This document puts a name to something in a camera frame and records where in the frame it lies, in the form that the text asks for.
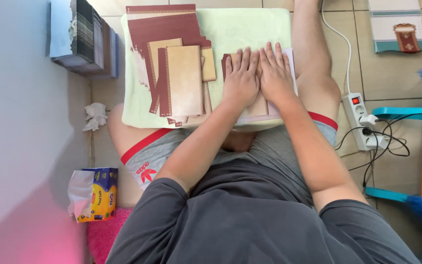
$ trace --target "hand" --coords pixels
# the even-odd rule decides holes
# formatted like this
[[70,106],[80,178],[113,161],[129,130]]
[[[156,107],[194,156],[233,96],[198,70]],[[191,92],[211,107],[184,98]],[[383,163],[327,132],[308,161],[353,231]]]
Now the hand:
[[242,55],[239,49],[235,55],[232,66],[231,57],[226,59],[226,81],[221,103],[236,105],[239,110],[244,110],[255,102],[260,91],[260,80],[256,72],[258,65],[258,51],[252,54],[250,66],[250,48],[247,47]]
[[260,60],[263,70],[261,88],[265,99],[278,106],[288,98],[296,96],[289,58],[282,53],[279,42],[276,43],[276,58],[273,55],[271,42],[268,42],[266,54],[263,48],[260,50]]

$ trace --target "light green towel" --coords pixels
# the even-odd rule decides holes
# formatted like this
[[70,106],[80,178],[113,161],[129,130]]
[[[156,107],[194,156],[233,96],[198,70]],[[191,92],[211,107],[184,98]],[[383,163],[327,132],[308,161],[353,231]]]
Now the light green towel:
[[[197,9],[201,35],[212,41],[216,81],[208,82],[211,104],[215,108],[222,98],[221,59],[225,53],[235,53],[250,46],[252,50],[265,47],[268,41],[277,41],[282,47],[291,47],[291,20],[286,9]],[[130,51],[126,15],[121,18],[125,33],[126,80],[123,123],[138,128],[175,128],[167,118],[149,113],[151,96],[148,88],[137,81],[133,53]],[[238,124],[240,130],[258,131],[283,124],[281,119]]]

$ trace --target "wall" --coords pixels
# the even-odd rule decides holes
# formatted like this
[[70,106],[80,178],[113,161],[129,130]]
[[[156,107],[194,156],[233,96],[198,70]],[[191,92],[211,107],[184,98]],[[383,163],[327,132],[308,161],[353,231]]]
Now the wall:
[[88,165],[90,88],[46,57],[47,11],[46,0],[0,1],[0,264],[84,262],[66,190]]

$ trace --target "gray t-shirt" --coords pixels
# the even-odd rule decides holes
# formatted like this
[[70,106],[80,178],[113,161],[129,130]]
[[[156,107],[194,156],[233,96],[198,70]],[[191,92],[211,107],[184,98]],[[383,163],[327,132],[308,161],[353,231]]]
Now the gray t-shirt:
[[317,214],[283,175],[233,161],[211,166],[190,197],[171,179],[154,180],[106,263],[419,261],[369,205],[339,200]]

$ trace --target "white power cable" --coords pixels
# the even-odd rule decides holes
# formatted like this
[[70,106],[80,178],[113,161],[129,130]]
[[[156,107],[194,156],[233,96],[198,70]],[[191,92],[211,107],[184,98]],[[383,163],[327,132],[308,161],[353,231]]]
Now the white power cable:
[[324,24],[331,29],[333,32],[337,33],[338,35],[340,35],[343,39],[346,40],[346,43],[348,43],[348,48],[349,48],[349,57],[348,57],[348,69],[346,70],[346,83],[347,83],[347,88],[348,88],[348,93],[351,93],[351,89],[349,88],[349,68],[351,67],[351,56],[352,56],[352,49],[351,49],[351,43],[349,42],[348,38],[345,37],[343,34],[341,34],[339,31],[337,31],[336,29],[334,29],[333,27],[331,27],[327,21],[325,20],[325,15],[324,15],[324,5],[325,5],[325,0],[322,0],[322,20],[324,21]]

